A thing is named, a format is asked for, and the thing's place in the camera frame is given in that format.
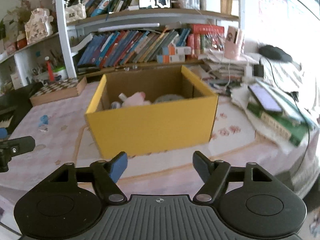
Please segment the yellow cardboard box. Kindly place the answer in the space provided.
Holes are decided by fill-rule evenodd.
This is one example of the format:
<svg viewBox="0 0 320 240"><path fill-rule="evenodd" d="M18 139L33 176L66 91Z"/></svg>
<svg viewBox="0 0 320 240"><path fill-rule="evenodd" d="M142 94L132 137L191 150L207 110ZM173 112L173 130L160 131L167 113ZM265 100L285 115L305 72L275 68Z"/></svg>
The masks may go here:
<svg viewBox="0 0 320 240"><path fill-rule="evenodd" d="M151 105L110 109L127 97L144 92ZM153 104L162 95L184 100ZM185 66L114 72L102 76L85 117L101 155L110 159L205 144L210 140L218 95Z"/></svg>

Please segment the white shelf unit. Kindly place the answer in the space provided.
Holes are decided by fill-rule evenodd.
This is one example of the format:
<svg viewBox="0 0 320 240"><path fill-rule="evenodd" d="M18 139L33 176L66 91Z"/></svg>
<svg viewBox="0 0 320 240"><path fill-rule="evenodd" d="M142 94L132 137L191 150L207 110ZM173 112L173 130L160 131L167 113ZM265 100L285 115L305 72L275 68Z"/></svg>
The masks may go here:
<svg viewBox="0 0 320 240"><path fill-rule="evenodd" d="M183 28L189 24L239 22L232 12L238 0L171 0L171 8L139 9L139 0L47 0L32 7L28 0L1 20L1 93L31 83L49 83L52 70L65 66L68 78L99 75L131 66L81 72L76 64L80 43L91 33L129 28Z"/></svg>

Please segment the pink checked tablecloth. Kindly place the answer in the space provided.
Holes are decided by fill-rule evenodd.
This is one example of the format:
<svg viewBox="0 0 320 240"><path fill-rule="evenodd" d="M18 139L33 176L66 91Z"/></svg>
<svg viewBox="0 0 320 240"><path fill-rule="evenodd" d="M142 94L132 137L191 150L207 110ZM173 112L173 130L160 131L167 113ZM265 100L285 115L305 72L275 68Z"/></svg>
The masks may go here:
<svg viewBox="0 0 320 240"><path fill-rule="evenodd" d="M33 152L13 158L8 172L1 174L3 224L17 229L15 203L62 164L84 167L101 159L85 122L85 110L96 88L97 84L91 83L78 97L33 107L15 129L13 138L30 135L36 146ZM39 127L43 115L48 115L49 123ZM304 197L319 175L317 144L318 135L313 133L298 148L283 150L260 135L238 106L220 98L212 138L196 149L233 166L256 162ZM193 152L191 147L132 156L118 184L127 195L193 195L201 186L191 164Z"/></svg>

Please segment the stack of papers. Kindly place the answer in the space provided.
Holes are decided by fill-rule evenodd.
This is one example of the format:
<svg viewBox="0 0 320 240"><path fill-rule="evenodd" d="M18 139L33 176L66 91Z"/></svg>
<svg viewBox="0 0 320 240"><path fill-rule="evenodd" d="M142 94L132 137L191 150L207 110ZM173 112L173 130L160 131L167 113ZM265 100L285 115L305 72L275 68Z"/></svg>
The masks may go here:
<svg viewBox="0 0 320 240"><path fill-rule="evenodd" d="M230 96L232 89L241 87L253 77L253 67L259 63L252 57L241 54L236 60L227 59L221 51L201 54L201 80L207 83L214 92Z"/></svg>

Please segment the orange white medicine boxes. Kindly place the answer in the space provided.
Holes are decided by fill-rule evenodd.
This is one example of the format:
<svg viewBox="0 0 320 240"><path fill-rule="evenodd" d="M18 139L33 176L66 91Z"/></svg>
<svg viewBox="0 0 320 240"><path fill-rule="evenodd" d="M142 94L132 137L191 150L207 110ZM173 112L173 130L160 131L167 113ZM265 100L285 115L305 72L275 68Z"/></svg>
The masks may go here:
<svg viewBox="0 0 320 240"><path fill-rule="evenodd" d="M184 62L186 56L191 55L190 47L176 47L174 45L168 45L161 49L161 53L157 55L157 63L176 63Z"/></svg>

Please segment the blue plastic packet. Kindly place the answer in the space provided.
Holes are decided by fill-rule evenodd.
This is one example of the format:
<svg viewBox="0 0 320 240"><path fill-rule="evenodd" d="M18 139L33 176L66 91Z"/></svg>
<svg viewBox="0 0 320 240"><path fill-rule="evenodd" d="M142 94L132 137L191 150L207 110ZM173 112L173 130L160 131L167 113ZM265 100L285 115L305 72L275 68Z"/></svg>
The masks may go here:
<svg viewBox="0 0 320 240"><path fill-rule="evenodd" d="M44 126L44 125L48 125L48 123L49 123L48 115L43 115L40 117L39 127Z"/></svg>

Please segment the row of books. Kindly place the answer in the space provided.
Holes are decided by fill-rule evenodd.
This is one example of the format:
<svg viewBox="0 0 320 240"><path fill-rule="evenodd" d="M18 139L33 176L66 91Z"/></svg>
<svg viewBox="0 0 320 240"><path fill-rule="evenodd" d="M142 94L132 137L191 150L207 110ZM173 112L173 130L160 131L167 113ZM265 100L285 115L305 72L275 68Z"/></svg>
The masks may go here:
<svg viewBox="0 0 320 240"><path fill-rule="evenodd" d="M89 34L81 43L82 55L76 66L81 72L122 67L127 64L157 63L163 47L190 47L191 55L185 61L197 59L212 49L224 49L223 26L189 24L183 28L129 28Z"/></svg>

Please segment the yellow tape roll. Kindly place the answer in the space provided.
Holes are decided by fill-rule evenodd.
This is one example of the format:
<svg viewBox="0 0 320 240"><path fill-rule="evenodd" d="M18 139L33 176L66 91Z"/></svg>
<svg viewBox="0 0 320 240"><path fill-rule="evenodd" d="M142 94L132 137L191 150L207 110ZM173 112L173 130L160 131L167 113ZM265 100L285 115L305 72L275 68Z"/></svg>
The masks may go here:
<svg viewBox="0 0 320 240"><path fill-rule="evenodd" d="M171 102L171 101L177 101L177 100L184 100L184 97L177 94L165 94L162 96L159 96L153 104L157 103L163 103L163 102Z"/></svg>

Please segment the white green lidded jar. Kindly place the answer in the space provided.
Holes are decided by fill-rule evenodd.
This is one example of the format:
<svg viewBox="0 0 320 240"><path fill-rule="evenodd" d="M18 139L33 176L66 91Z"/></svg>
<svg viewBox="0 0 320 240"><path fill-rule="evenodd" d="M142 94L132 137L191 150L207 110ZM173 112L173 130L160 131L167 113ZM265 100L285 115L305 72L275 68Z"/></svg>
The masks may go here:
<svg viewBox="0 0 320 240"><path fill-rule="evenodd" d="M68 74L65 66L54 68L53 75L56 82L68 79Z"/></svg>

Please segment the wooden chess board box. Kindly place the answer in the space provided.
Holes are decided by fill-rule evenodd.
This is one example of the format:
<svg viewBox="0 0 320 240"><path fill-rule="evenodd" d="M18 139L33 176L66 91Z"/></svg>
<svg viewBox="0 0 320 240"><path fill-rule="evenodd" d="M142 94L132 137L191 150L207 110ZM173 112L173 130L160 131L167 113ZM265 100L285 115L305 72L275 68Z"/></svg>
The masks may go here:
<svg viewBox="0 0 320 240"><path fill-rule="evenodd" d="M79 96L87 85L86 77L59 81L43 86L31 98L33 106Z"/></svg>

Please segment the black Yamaha keyboard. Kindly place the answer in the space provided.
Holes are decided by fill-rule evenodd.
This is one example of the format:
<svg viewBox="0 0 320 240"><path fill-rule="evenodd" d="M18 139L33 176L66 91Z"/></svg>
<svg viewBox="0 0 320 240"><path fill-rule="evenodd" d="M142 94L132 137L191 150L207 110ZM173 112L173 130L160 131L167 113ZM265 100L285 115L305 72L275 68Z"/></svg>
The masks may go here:
<svg viewBox="0 0 320 240"><path fill-rule="evenodd" d="M32 109L30 98L42 87L41 82L36 82L1 96L1 128L7 131L5 135L11 135Z"/></svg>

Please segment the pink plush toy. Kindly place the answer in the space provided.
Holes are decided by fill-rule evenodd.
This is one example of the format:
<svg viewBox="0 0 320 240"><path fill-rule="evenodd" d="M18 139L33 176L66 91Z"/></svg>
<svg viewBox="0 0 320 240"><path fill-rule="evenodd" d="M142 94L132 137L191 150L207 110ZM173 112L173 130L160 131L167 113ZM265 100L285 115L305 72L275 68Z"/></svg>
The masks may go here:
<svg viewBox="0 0 320 240"><path fill-rule="evenodd" d="M123 102L122 107L132 107L132 106L146 106L151 105L149 100L145 100L144 92L136 92L130 97L127 97L124 93L119 94L118 96Z"/></svg>

